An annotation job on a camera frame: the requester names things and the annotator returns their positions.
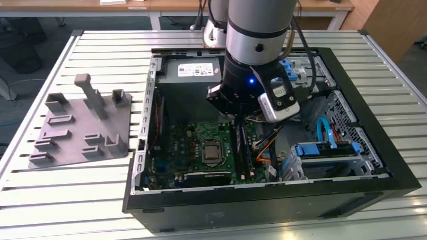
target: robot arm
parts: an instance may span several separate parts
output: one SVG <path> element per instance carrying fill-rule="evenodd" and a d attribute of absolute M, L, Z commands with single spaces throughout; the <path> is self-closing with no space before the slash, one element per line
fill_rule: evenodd
<path fill-rule="evenodd" d="M 207 96 L 226 115 L 245 118 L 262 110 L 268 121 L 276 123 L 301 111 L 280 63 L 297 3 L 298 0 L 230 1 L 223 80 Z M 273 81 L 284 82 L 284 86 L 273 89 Z"/>

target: slatted work table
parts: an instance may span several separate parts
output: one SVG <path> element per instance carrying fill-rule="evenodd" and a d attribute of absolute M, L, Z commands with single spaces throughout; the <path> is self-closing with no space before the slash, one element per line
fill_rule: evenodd
<path fill-rule="evenodd" d="M 425 188 L 388 200 L 349 218 L 171 233 L 183 239 L 401 239 L 427 236 L 426 99 L 369 36 L 356 31 L 308 31 L 310 46 L 334 50 L 401 154 Z M 297 47 L 304 47 L 300 39 Z M 122 213 L 133 157 L 29 170 L 49 93 L 83 98 L 77 74 L 91 74 L 103 95 L 134 96 L 130 149 L 138 146 L 153 48 L 201 48 L 190 31 L 87 31 L 71 37 L 53 73 L 0 161 L 0 239 L 46 237 L 135 239 L 154 235 Z"/>

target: wooden desk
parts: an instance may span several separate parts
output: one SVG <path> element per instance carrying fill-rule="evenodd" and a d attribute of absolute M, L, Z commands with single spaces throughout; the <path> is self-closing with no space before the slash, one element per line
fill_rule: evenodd
<path fill-rule="evenodd" d="M 306 30 L 340 30 L 349 12 L 356 9 L 350 0 L 342 0 L 341 4 L 330 0 L 301 0 L 301 5 L 304 17 L 301 25 Z M 197 16 L 199 0 L 151 0 L 150 11 L 150 16 L 153 16 L 154 13 L 159 18 Z M 153 26 L 161 24 L 161 22 L 154 22 L 154 20 L 155 19 L 151 20 Z"/>
<path fill-rule="evenodd" d="M 151 3 L 153 1 L 150 0 L 129 1 L 127 4 L 102 6 L 101 0 L 2 0 L 0 11 L 121 12 L 133 11 L 130 8 L 142 8 L 139 11 L 147 11 L 150 10 Z"/>
<path fill-rule="evenodd" d="M 301 0 L 305 29 L 340 30 L 356 7 L 350 0 Z M 161 30 L 161 17 L 197 16 L 199 0 L 129 1 L 101 6 L 101 0 L 2 0 L 2 17 L 150 17 L 154 30 Z"/>

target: power supply label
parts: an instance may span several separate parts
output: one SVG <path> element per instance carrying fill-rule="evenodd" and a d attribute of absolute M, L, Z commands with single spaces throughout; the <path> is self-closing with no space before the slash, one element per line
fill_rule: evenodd
<path fill-rule="evenodd" d="M 178 66 L 178 77 L 209 77 L 214 75 L 213 63 L 190 63 Z"/>

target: motherboard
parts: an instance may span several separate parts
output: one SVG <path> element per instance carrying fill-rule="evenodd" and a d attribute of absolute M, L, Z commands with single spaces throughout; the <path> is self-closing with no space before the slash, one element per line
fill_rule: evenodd
<path fill-rule="evenodd" d="M 258 140 L 255 125 L 245 124 L 247 143 Z M 166 154 L 153 159 L 153 189 L 181 189 L 266 182 L 264 164 L 242 164 L 237 158 L 237 135 L 231 123 L 173 125 Z M 250 177 L 239 170 L 251 166 Z"/>

